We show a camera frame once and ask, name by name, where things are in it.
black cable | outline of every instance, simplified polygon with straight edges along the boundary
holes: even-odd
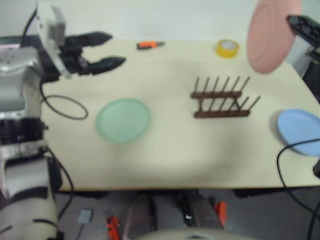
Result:
[[[22,36],[21,36],[21,41],[20,41],[20,48],[22,47],[24,41],[25,41],[25,38],[26,38],[26,35],[27,35],[27,31],[32,23],[32,21],[34,20],[34,18],[36,17],[37,15],[37,9],[35,9],[31,16],[29,17],[28,21],[26,22],[25,26],[24,26],[24,29],[23,29],[23,32],[22,32]]]
[[[311,217],[311,220],[310,220],[310,223],[309,223],[307,237],[306,237],[307,240],[312,240],[312,234],[313,234],[314,226],[315,226],[315,222],[316,222],[316,215],[317,215],[317,213],[319,211],[320,211],[320,201],[316,205],[316,207],[314,209],[314,212],[312,214],[312,217]]]
[[[43,85],[44,85],[44,82],[42,81],[40,83],[40,94],[42,96],[42,101],[45,102],[45,104],[52,110],[54,111],[56,114],[59,114],[60,116],[62,117],[65,117],[67,119],[71,119],[71,120],[84,120],[88,117],[89,115],[89,112],[87,110],[87,108],[80,102],[74,100],[73,98],[70,98],[68,96],[63,96],[63,95],[49,95],[49,96],[45,96],[44,94],[44,88],[43,88]],[[57,109],[55,109],[49,102],[48,102],[48,99],[49,98],[61,98],[61,99],[65,99],[65,100],[68,100],[70,102],[73,102],[75,104],[77,104],[78,106],[80,106],[83,111],[84,111],[84,116],[71,116],[71,115],[67,115]]]
[[[84,226],[85,226],[84,224],[81,225],[81,227],[79,229],[79,232],[78,232],[78,234],[77,234],[77,236],[75,237],[74,240],[78,240],[80,238],[80,235],[82,233],[82,230],[84,229]]]
[[[283,185],[283,188],[284,190],[289,194],[289,196],[298,204],[300,205],[302,208],[304,208],[305,210],[307,210],[308,212],[312,213],[312,215],[314,215],[314,217],[316,219],[318,219],[320,221],[320,217],[319,215],[317,214],[316,211],[314,211],[313,209],[311,209],[311,207],[307,206],[306,204],[304,204],[302,201],[300,201],[292,192],[291,190],[287,187],[285,181],[284,181],[284,178],[282,176],[282,173],[281,173],[281,170],[280,170],[280,165],[279,165],[279,161],[280,161],[280,156],[281,154],[287,150],[287,149],[290,149],[294,146],[297,146],[297,145],[302,145],[302,144],[309,144],[309,143],[313,143],[313,142],[317,142],[317,141],[320,141],[320,138],[316,138],[316,139],[312,139],[312,140],[308,140],[308,141],[300,141],[300,142],[296,142],[296,143],[293,143],[293,144],[290,144],[286,147],[284,147],[277,155],[276,157],[276,167],[277,167],[277,170],[278,170],[278,174],[279,174],[279,177],[280,177],[280,180],[282,182],[282,185]]]
[[[61,211],[58,214],[58,220],[60,220],[62,218],[62,216],[64,215],[64,213],[66,212],[66,210],[68,209],[68,207],[70,206],[72,200],[74,199],[75,187],[74,187],[74,184],[73,184],[73,182],[71,180],[71,177],[70,177],[69,173],[67,172],[65,167],[61,164],[61,162],[57,159],[57,157],[55,156],[55,154],[51,151],[51,149],[49,147],[48,147],[48,151],[52,155],[52,157],[58,161],[59,166],[62,169],[62,171],[65,173],[65,176],[68,179],[68,182],[69,182],[70,188],[71,188],[70,194],[69,194],[69,199],[68,199],[68,201],[66,202],[66,204],[64,205],[64,207],[61,209]]]

beige table surface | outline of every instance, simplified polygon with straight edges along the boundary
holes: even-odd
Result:
[[[245,44],[233,59],[217,56],[214,45],[169,41],[161,48],[137,51],[136,41],[112,40],[87,48],[84,56],[91,61],[125,56],[123,66],[97,76],[75,75],[47,84],[46,94],[75,98],[89,110],[88,119],[73,121],[43,106],[43,119],[50,127],[46,138],[76,190],[281,186],[276,156],[284,144],[277,136],[276,117],[291,108],[320,116],[320,106],[291,65],[283,63],[271,74],[258,74],[247,62]],[[249,117],[195,119],[198,104],[190,93],[198,76],[202,88],[206,77],[230,76],[226,90],[237,76],[241,81],[236,89],[251,76],[241,99],[251,97],[246,106],[257,96],[261,99]],[[143,101],[152,117],[145,136],[126,145],[103,140],[95,129],[98,111],[119,98]],[[61,111],[82,114],[64,100],[51,102]],[[285,152],[280,165],[287,184],[320,185],[312,173],[316,161],[291,150]],[[63,189],[68,188],[64,179]]]

tape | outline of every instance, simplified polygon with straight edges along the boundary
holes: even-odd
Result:
[[[215,49],[216,54],[223,58],[233,58],[239,51],[239,44],[236,41],[223,39],[218,42]]]

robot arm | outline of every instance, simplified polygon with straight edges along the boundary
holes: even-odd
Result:
[[[62,240],[54,192],[62,185],[57,159],[49,157],[41,121],[40,84],[60,75],[100,74],[124,63],[107,57],[90,63],[82,48],[112,38],[94,32],[65,37],[62,13],[47,2],[37,5],[42,48],[0,52],[0,189],[7,199],[0,212],[0,240]]]

orange object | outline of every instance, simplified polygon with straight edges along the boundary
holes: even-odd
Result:
[[[110,240],[121,240],[118,230],[119,219],[116,216],[109,216],[106,219],[106,226]]]
[[[163,46],[165,43],[163,41],[143,41],[139,42],[136,45],[136,48],[138,50],[144,50],[144,49],[154,49],[159,46]]]
[[[224,201],[217,202],[214,205],[214,209],[219,216],[220,222],[222,223],[223,227],[226,225],[227,222],[227,204]]]

